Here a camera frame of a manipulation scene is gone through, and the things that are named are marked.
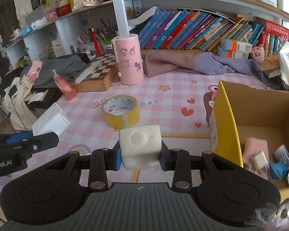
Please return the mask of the pink spray bottle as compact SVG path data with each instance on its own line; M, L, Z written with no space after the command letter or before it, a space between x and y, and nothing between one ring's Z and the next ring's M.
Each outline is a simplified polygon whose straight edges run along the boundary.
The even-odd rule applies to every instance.
M66 99L70 100L76 96L76 89L61 75L57 74L56 70L52 71L53 80Z

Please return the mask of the grey clothing pile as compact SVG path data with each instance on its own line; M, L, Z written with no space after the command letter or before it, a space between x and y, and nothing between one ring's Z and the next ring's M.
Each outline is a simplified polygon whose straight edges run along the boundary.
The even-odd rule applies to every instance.
M56 70L57 74L63 76L67 81L71 81L87 67L87 63L84 62L79 55L72 55L69 58L63 59L49 59L41 62L43 62L42 69L40 70L39 77L33 84L33 88L37 89L57 87L53 80L53 70ZM27 74L30 68L31 65L25 67L20 77L25 79L24 75Z

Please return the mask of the orange white box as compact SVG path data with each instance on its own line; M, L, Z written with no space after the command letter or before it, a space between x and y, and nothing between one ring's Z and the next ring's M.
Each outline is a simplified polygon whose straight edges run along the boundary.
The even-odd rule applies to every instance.
M229 57L229 58L235 58L235 59L248 59L249 53L247 52L238 52L238 51L229 51L223 49L221 46L218 46L217 54L221 57Z
M236 41L232 39L221 39L221 47L227 51L237 51L251 53L252 44L247 42Z

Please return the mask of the red book stack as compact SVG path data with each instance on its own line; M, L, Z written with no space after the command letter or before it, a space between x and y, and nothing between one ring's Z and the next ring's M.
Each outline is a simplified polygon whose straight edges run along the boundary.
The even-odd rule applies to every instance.
M258 17L255 21L264 27L258 38L258 45L263 46L265 57L277 55L281 48L280 44L289 42L289 29Z

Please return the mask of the orange white box upper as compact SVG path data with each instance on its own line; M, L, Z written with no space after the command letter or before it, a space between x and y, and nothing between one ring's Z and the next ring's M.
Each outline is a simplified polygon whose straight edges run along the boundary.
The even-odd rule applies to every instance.
M221 39L221 47L227 51L237 51L251 53L252 44L247 42L236 41L232 39Z

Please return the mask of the blue wrapper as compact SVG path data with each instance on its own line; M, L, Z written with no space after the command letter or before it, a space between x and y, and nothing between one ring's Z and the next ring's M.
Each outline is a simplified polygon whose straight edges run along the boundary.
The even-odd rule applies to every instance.
M283 162L270 162L269 170L271 177L274 180L282 180L283 178L287 177L289 171L288 167Z

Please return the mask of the yellow tape roll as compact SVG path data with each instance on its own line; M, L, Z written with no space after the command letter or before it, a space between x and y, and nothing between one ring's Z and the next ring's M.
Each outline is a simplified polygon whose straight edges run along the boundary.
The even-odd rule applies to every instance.
M106 100L102 113L107 124L114 129L132 127L140 119L138 101L129 95L117 95Z

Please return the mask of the white charger plug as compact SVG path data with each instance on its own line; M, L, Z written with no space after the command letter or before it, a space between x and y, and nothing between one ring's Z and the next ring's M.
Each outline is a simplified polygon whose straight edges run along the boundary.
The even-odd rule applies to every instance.
M256 171L262 174L262 171L267 171L268 161L263 151L253 154L250 158L253 167Z

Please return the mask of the white bookshelf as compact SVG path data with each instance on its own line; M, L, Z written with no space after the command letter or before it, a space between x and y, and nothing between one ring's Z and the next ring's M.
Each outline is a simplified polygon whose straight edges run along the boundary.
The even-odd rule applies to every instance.
M128 20L153 7L156 10L202 9L228 15L235 18L239 14L253 16L281 24L289 23L289 14L281 9L257 0L111 0L97 6L81 8L70 14L52 20L24 37L24 46L29 56L38 59L46 43L46 31L56 25L56 30L66 54L71 53L70 46L76 43L85 29L90 26L101 28L102 20L116 23L121 35L139 30L139 26L130 26Z

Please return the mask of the pink purple cloth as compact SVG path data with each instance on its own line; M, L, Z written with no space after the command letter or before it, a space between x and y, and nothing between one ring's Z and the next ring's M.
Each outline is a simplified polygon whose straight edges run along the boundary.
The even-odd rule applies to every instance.
M282 89L281 82L277 79L269 78L255 60L220 57L210 52L190 54L151 50L144 56L143 67L148 77L154 77L174 70L209 76L240 73L248 76L257 76L263 84L275 90Z

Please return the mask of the pink phone case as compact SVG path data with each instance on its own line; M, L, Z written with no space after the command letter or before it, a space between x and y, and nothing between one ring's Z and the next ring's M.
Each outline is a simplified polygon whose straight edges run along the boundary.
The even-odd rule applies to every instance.
M33 61L31 68L27 72L26 75L24 75L24 78L30 82L33 83L36 81L36 79L39 77L40 70L42 69L43 62L35 60Z

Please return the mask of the pink checkered tablecloth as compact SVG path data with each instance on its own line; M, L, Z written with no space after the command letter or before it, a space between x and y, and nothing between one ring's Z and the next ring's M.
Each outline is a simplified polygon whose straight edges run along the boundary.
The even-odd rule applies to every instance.
M57 147L37 153L28 160L28 171L72 149L90 154L99 148L112 148L118 141L118 131L106 123L101 107L105 100L116 95L136 98L140 113L138 125L159 125L162 139L169 148L182 148L194 155L210 150L203 97L216 90L221 80L256 89L266 88L256 76L206 76L171 71L145 78L138 85L116 82L107 91L78 93L71 100L60 98L57 103L68 116L70 126L60 135Z

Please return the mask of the yellow cardboard box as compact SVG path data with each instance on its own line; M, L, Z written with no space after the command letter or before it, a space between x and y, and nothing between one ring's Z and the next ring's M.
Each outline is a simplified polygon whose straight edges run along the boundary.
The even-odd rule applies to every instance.
M247 138L265 140L274 162L280 146L289 152L289 92L220 81L209 130L212 151L239 166Z

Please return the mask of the white square block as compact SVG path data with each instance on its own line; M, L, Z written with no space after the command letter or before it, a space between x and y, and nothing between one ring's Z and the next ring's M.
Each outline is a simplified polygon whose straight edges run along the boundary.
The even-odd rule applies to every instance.
M159 125L146 125L119 131L120 157L125 169L159 166L162 139Z

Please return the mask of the pink pig plush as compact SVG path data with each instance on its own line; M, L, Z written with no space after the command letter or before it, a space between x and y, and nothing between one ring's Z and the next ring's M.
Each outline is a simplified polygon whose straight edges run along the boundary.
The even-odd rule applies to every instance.
M263 44L260 44L259 46L255 46L254 48L252 48L250 58L255 60L259 65L264 64L265 51Z

